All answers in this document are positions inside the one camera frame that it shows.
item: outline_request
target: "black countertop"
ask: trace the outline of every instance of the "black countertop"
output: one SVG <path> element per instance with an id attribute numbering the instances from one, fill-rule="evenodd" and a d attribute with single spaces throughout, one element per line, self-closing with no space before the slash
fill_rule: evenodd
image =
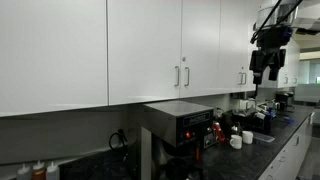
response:
<path id="1" fill-rule="evenodd" d="M 270 136 L 275 140 L 264 144 L 243 144 L 235 150 L 229 142 L 206 149 L 201 166 L 206 180 L 257 180 L 298 130 L 313 110 L 310 106 L 294 106 L 293 113 L 281 113 L 272 122 Z M 283 117 L 295 119 L 294 123 L 281 122 Z"/>

